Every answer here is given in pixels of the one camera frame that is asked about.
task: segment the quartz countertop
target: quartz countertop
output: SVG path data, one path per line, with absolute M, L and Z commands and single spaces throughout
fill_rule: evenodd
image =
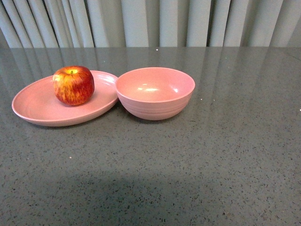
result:
M 120 102 L 67 127 L 14 114 L 67 65 L 169 67 L 196 87 L 163 121 Z M 300 87 L 301 48 L 0 49 L 0 224 L 300 226 Z

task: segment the red apple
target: red apple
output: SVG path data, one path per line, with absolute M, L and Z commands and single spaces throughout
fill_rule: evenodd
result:
M 89 69 L 83 66 L 67 66 L 53 75 L 56 97 L 67 105 L 81 105 L 94 93 L 94 78 Z

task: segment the pink bowl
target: pink bowl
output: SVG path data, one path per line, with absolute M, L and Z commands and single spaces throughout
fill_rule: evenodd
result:
M 116 82 L 122 105 L 133 115 L 162 120 L 178 114 L 189 102 L 195 88 L 186 73 L 163 67 L 129 71 Z

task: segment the gray curtain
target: gray curtain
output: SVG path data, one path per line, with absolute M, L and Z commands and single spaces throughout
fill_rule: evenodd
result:
M 301 47 L 301 0 L 1 0 L 1 48 Z

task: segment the plate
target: plate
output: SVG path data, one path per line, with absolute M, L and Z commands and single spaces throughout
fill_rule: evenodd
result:
M 20 118 L 41 126 L 70 126 L 94 119 L 110 110 L 118 101 L 115 75 L 91 71 L 95 90 L 91 99 L 78 106 L 67 106 L 55 94 L 52 76 L 38 80 L 13 99 L 13 111 Z

